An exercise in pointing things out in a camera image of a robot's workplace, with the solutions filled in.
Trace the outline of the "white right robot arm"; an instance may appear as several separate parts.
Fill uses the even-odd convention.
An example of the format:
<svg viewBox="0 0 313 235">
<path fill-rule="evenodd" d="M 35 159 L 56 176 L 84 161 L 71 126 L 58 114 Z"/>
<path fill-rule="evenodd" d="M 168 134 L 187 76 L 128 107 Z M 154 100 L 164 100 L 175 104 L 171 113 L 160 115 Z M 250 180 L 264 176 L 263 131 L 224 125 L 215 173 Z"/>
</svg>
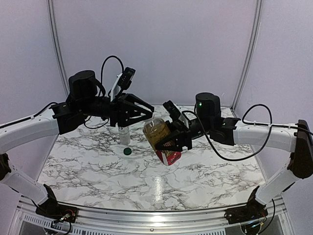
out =
<svg viewBox="0 0 313 235">
<path fill-rule="evenodd" d="M 257 187 L 243 207 L 242 215 L 253 219 L 275 196 L 290 188 L 296 181 L 313 174 L 313 134 L 305 120 L 292 124 L 273 124 L 245 121 L 243 118 L 224 118 L 220 98 L 212 93 L 196 95 L 195 118 L 189 120 L 171 101 L 163 104 L 172 119 L 166 125 L 170 134 L 155 144 L 157 150 L 181 152 L 192 148 L 192 141 L 205 136 L 224 145 L 258 145 L 285 150 L 290 161 L 265 184 Z"/>
</svg>

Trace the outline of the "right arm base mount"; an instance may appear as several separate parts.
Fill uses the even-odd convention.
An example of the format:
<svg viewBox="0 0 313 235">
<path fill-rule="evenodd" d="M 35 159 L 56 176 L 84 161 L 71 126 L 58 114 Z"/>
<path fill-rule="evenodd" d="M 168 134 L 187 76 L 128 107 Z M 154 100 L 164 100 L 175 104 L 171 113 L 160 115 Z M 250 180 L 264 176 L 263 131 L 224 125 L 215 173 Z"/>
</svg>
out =
<svg viewBox="0 0 313 235">
<path fill-rule="evenodd" d="M 266 206 L 256 200 L 256 192 L 258 188 L 259 186 L 252 191 L 246 205 L 225 210 L 224 218 L 229 224 L 242 223 L 268 215 Z"/>
</svg>

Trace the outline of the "dark green bottle cap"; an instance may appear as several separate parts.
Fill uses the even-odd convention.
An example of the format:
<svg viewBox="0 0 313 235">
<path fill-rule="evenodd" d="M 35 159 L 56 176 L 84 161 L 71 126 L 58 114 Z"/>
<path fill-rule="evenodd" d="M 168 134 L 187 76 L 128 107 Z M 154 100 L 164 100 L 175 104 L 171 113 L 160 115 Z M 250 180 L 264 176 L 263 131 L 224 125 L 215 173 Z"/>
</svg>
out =
<svg viewBox="0 0 313 235">
<path fill-rule="evenodd" d="M 123 150 L 124 155 L 129 156 L 131 155 L 131 153 L 132 153 L 132 150 L 129 147 L 124 148 Z"/>
</svg>

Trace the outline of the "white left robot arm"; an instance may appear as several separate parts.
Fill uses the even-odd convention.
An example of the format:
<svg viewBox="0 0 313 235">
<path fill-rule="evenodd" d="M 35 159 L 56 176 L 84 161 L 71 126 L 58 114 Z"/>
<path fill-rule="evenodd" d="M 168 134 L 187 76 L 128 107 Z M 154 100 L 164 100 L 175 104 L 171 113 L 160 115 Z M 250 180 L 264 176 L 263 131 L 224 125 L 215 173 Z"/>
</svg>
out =
<svg viewBox="0 0 313 235">
<path fill-rule="evenodd" d="M 92 70 L 69 78 L 70 93 L 63 103 L 49 104 L 42 111 L 0 127 L 0 182 L 28 197 L 50 217 L 57 218 L 62 207 L 52 189 L 19 171 L 7 152 L 17 146 L 48 136 L 69 133 L 84 124 L 87 117 L 108 119 L 111 127 L 128 127 L 152 117 L 154 107 L 133 94 L 129 88 L 135 70 L 129 67 L 117 77 L 110 96 L 98 96 L 105 88 Z"/>
</svg>

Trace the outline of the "coffee bottle white label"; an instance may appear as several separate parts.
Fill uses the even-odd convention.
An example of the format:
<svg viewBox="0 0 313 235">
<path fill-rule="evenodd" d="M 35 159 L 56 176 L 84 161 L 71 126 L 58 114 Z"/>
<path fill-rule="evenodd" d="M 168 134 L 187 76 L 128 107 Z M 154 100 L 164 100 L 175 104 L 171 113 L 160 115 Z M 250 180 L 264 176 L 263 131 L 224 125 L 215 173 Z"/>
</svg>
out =
<svg viewBox="0 0 313 235">
<path fill-rule="evenodd" d="M 130 144 L 130 130 L 129 127 L 121 127 L 118 126 L 118 132 L 120 137 L 120 142 L 123 145 L 129 145 Z"/>
</svg>

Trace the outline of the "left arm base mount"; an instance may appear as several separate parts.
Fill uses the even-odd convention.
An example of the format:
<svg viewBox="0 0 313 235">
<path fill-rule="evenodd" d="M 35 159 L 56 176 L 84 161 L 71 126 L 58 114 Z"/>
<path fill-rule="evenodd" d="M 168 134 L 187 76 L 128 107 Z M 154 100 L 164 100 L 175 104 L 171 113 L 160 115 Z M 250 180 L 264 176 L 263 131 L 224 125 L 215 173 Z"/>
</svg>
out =
<svg viewBox="0 0 313 235">
<path fill-rule="evenodd" d="M 67 222 L 74 223 L 76 221 L 78 209 L 73 206 L 60 204 L 51 187 L 46 184 L 43 184 L 43 186 L 47 192 L 47 200 L 36 206 L 35 213 L 60 222 L 62 221 L 61 218 L 63 218 L 63 220 Z"/>
</svg>

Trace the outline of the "tea bottle red label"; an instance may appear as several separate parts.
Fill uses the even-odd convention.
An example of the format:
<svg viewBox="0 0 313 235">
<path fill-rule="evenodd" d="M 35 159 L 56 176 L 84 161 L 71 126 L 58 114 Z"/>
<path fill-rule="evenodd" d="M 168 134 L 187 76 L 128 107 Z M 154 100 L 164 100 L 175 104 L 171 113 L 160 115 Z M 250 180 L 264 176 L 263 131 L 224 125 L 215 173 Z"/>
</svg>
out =
<svg viewBox="0 0 313 235">
<path fill-rule="evenodd" d="M 164 165 L 172 165 L 181 157 L 180 152 L 156 149 L 156 144 L 170 135 L 170 130 L 162 118 L 152 117 L 146 120 L 143 126 L 143 133 Z"/>
</svg>

